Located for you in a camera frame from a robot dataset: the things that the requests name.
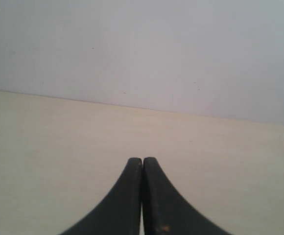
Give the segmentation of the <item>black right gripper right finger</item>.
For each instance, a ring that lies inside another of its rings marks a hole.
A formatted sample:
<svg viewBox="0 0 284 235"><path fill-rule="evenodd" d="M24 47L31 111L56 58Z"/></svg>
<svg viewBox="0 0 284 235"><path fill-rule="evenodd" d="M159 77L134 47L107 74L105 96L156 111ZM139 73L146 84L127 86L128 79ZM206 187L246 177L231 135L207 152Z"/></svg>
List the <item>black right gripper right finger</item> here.
<svg viewBox="0 0 284 235"><path fill-rule="evenodd" d="M177 191L154 157L143 160L142 212L146 235L227 235Z"/></svg>

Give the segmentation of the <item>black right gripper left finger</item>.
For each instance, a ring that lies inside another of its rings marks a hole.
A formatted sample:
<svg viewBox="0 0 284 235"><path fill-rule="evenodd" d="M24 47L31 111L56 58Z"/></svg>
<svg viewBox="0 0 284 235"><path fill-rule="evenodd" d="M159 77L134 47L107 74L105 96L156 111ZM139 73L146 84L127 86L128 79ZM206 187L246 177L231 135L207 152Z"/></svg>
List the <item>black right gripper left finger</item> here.
<svg viewBox="0 0 284 235"><path fill-rule="evenodd" d="M130 158L108 194L64 235L138 235L142 160Z"/></svg>

